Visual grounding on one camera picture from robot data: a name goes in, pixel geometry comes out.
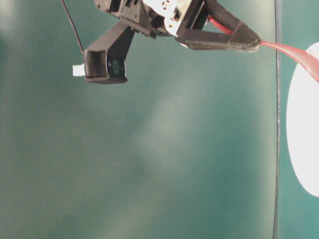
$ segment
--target black camera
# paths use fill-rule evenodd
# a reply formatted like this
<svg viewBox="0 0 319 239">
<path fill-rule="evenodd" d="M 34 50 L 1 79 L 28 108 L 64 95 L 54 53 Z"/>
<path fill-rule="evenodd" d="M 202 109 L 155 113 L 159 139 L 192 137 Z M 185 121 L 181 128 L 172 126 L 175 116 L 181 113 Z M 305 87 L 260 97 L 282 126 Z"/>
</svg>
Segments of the black camera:
<svg viewBox="0 0 319 239">
<path fill-rule="evenodd" d="M 113 84 L 127 81 L 125 61 L 108 56 L 105 51 L 86 50 L 84 65 L 87 82 Z"/>
</svg>

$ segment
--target camera lens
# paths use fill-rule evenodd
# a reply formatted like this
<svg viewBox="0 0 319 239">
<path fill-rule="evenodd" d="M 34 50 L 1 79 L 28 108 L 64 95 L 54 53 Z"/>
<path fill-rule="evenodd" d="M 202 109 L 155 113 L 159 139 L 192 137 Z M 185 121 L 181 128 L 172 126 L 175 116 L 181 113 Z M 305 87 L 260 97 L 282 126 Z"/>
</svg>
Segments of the camera lens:
<svg viewBox="0 0 319 239">
<path fill-rule="evenodd" d="M 116 59 L 113 59 L 112 61 L 112 70 L 113 73 L 117 76 L 121 74 L 121 65 L 120 62 Z"/>
</svg>

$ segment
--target white circle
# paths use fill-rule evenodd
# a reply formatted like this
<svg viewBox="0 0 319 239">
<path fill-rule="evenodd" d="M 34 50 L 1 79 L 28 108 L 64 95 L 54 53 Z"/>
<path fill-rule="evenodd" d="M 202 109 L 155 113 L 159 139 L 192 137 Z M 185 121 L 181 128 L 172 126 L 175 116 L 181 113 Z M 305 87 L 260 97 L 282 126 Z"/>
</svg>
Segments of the white circle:
<svg viewBox="0 0 319 239">
<path fill-rule="evenodd" d="M 319 58 L 319 43 L 307 52 Z M 299 64 L 289 89 L 287 141 L 299 182 L 319 197 L 319 84 Z"/>
</svg>

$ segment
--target red wire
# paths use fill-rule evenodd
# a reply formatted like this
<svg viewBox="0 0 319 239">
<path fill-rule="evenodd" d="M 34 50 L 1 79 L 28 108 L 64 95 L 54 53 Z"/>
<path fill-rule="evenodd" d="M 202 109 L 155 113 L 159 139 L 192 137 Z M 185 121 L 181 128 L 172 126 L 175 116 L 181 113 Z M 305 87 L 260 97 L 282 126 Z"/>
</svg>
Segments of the red wire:
<svg viewBox="0 0 319 239">
<path fill-rule="evenodd" d="M 221 30 L 222 32 L 224 32 L 225 34 L 231 35 L 233 34 L 233 31 L 228 29 L 226 26 L 222 25 L 221 23 L 219 23 L 216 19 L 214 19 L 211 16 L 208 16 L 208 20 L 210 23 L 212 23 L 217 29 Z"/>
<path fill-rule="evenodd" d="M 233 31 L 231 31 L 226 26 L 219 23 L 216 19 L 212 18 L 211 16 L 208 16 L 209 22 L 211 22 L 217 29 L 221 30 L 225 34 L 233 34 Z M 267 41 L 261 41 L 260 45 L 272 47 L 280 52 L 286 54 L 287 56 L 291 57 L 294 61 L 299 63 L 318 83 L 319 83 L 319 59 L 314 57 L 313 55 L 305 52 L 304 50 L 278 44 L 278 43 L 272 43 Z"/>
</svg>

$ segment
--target green background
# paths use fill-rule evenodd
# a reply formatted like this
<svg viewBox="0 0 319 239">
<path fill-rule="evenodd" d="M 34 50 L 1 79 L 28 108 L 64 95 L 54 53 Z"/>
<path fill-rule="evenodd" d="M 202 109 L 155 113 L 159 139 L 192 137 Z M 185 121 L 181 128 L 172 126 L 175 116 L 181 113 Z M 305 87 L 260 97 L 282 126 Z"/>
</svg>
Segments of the green background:
<svg viewBox="0 0 319 239">
<path fill-rule="evenodd" d="M 319 2 L 280 0 L 278 4 L 278 39 L 281 43 L 308 49 L 319 42 Z M 309 194 L 299 183 L 293 170 L 286 132 L 286 108 L 289 85 L 296 64 L 280 57 L 281 126 L 279 154 L 279 193 L 277 207 L 277 238 L 319 238 L 319 198 Z"/>
<path fill-rule="evenodd" d="M 219 2 L 275 41 L 273 1 Z M 67 4 L 84 46 L 117 21 Z M 136 35 L 126 84 L 85 84 L 73 64 L 58 0 L 1 0 L 1 239 L 272 238 L 275 51 Z"/>
</svg>

